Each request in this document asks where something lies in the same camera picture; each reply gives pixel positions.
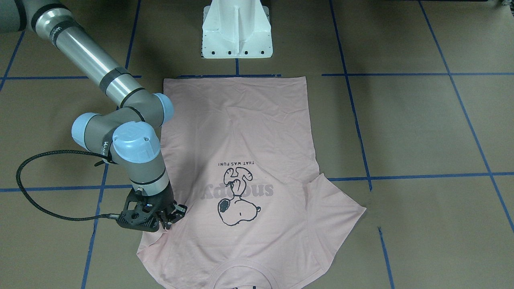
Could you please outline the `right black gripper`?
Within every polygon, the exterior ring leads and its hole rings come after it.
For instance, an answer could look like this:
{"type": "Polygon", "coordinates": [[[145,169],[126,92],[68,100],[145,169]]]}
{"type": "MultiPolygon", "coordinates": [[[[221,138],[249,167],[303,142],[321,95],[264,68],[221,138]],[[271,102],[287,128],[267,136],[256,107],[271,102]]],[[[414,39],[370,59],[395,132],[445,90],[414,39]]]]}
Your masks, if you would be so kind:
{"type": "Polygon", "coordinates": [[[151,196],[131,189],[117,224],[122,228],[143,232],[156,232],[160,227],[169,230],[186,212],[187,206],[176,203],[171,187],[165,187],[162,192],[151,196]]]}

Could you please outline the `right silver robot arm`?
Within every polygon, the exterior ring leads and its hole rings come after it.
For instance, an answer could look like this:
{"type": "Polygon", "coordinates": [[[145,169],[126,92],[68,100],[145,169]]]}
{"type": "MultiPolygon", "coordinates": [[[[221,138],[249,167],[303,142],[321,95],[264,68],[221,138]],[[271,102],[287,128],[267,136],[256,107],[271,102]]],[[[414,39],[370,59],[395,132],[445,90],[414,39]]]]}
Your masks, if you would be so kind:
{"type": "Polygon", "coordinates": [[[41,212],[66,220],[66,216],[50,212],[30,197],[21,181],[22,169],[43,156],[91,155],[99,157],[100,163],[123,167],[131,182],[131,191],[119,214],[101,214],[92,219],[110,218],[123,228],[156,232],[169,229],[183,218],[187,207],[174,200],[154,131],[172,118],[171,100],[164,94],[150,94],[142,87],[58,0],[2,0],[1,32],[15,31],[33,31],[50,41],[117,106],[117,110],[106,115],[84,113],[77,117],[71,136],[83,151],[49,151],[23,161],[15,179],[26,199],[41,212]]]}

